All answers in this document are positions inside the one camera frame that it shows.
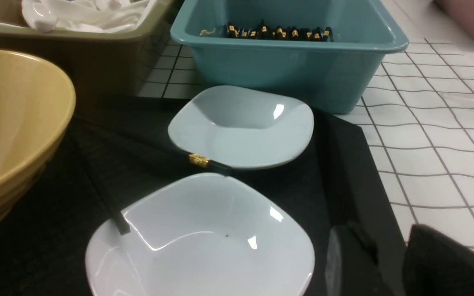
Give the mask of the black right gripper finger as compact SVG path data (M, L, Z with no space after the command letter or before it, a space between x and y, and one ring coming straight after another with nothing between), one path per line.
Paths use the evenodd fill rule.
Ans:
M407 296L474 296L474 251L425 224L412 225L402 282Z

